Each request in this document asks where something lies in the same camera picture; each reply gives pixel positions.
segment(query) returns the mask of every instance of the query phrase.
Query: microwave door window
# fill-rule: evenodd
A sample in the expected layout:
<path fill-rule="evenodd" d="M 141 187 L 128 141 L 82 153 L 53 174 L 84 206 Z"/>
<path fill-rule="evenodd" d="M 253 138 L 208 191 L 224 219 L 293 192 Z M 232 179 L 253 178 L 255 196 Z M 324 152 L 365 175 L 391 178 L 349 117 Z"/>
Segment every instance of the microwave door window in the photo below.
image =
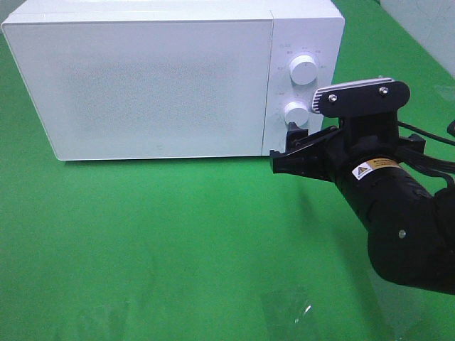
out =
<path fill-rule="evenodd" d="M 7 29 L 59 159 L 262 153 L 269 20 Z"/>

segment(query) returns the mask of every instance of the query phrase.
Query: green surface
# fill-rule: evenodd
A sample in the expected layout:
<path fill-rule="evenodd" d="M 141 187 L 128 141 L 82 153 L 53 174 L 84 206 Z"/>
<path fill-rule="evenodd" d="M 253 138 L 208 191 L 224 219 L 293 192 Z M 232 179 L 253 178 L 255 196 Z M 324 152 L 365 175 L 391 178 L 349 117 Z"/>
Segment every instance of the green surface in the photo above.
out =
<path fill-rule="evenodd" d="M 336 4 L 334 82 L 403 80 L 401 120 L 448 137 L 454 79 L 373 0 Z M 267 158 L 57 161 L 2 37 L 0 118 L 1 341 L 455 340 L 455 297 L 376 278 L 333 184 Z"/>

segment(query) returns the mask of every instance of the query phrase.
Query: microwave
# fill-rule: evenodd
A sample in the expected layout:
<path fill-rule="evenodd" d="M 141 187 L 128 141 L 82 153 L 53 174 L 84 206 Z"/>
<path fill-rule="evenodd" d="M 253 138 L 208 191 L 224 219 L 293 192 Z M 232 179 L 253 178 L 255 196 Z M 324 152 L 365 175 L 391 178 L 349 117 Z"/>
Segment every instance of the microwave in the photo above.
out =
<path fill-rule="evenodd" d="M 329 0 L 27 0 L 4 35 L 57 159 L 265 156 L 314 133 Z"/>

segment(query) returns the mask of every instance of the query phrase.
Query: warning label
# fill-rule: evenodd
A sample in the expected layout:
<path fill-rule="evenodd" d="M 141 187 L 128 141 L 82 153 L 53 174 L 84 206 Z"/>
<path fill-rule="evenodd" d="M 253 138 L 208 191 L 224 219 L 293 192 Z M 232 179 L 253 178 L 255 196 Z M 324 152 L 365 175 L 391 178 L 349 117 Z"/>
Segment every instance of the warning label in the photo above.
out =
<path fill-rule="evenodd" d="M 353 169 L 353 175 L 357 180 L 360 180 L 365 175 L 373 172 L 376 169 L 384 167 L 400 167 L 398 163 L 389 158 L 374 158 L 373 160 L 361 163 L 359 166 Z"/>

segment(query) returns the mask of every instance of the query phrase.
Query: white knob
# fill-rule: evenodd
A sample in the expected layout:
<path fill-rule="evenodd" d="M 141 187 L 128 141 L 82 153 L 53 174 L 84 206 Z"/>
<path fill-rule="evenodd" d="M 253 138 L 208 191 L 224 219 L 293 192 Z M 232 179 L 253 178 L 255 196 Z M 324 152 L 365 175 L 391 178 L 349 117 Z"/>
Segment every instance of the white knob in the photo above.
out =
<path fill-rule="evenodd" d="M 294 122 L 302 127 L 308 121 L 308 108 L 302 102 L 291 102 L 284 108 L 284 120 L 286 124 Z"/>
<path fill-rule="evenodd" d="M 316 79 L 318 66 L 310 55 L 300 55 L 291 61 L 289 70 L 294 83 L 305 85 Z"/>

